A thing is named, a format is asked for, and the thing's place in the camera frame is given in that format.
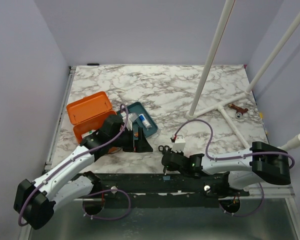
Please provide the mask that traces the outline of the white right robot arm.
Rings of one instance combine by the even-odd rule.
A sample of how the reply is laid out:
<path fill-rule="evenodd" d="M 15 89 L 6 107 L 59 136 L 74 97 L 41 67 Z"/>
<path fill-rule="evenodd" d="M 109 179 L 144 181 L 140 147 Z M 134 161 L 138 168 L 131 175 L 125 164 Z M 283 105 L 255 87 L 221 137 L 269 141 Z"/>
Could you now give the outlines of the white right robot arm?
<path fill-rule="evenodd" d="M 255 141 L 249 148 L 217 155 L 199 153 L 187 157 L 182 151 L 168 149 L 163 153 L 161 164 L 164 172 L 177 171 L 193 179 L 224 173 L 226 180 L 220 183 L 220 191 L 231 196 L 237 190 L 260 182 L 290 185 L 290 169 L 295 160 L 282 149 Z"/>

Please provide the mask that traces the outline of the black-handled scissors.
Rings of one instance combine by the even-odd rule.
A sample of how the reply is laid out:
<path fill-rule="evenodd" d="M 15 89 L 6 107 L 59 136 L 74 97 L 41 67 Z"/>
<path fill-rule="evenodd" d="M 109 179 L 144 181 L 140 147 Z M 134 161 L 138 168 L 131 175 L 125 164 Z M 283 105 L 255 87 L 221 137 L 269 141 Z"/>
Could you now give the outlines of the black-handled scissors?
<path fill-rule="evenodd" d="M 168 145 L 159 145 L 158 146 L 158 151 L 161 152 L 163 155 L 168 152 L 171 148 Z M 167 167 L 164 165 L 163 166 L 163 174 L 166 175 L 167 172 Z"/>

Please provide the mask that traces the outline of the teal divided tray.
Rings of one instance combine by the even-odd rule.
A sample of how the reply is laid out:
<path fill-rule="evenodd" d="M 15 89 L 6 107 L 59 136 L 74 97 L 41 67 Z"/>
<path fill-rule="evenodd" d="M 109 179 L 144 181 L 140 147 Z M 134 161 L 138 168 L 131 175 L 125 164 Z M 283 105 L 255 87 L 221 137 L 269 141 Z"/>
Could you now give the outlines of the teal divided tray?
<path fill-rule="evenodd" d="M 157 132 L 158 126 L 139 101 L 128 105 L 127 110 L 129 113 L 127 129 L 133 130 L 134 140 L 138 139 L 139 128 L 143 129 L 145 138 L 148 138 Z"/>

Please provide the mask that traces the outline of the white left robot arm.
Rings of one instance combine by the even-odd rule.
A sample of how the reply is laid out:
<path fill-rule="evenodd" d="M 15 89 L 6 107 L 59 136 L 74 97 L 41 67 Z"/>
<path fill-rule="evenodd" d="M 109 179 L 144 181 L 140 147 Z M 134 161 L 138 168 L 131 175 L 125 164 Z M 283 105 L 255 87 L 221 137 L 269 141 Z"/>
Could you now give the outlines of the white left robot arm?
<path fill-rule="evenodd" d="M 33 181 L 24 179 L 17 186 L 13 208 L 19 214 L 18 225 L 42 224 L 39 214 L 53 213 L 53 197 L 81 170 L 106 155 L 112 147 L 124 152 L 151 153 L 153 148 L 146 140 L 143 129 L 138 128 L 138 137 L 127 129 L 128 121 L 111 114 L 102 126 L 83 138 L 80 145 L 58 166 Z"/>

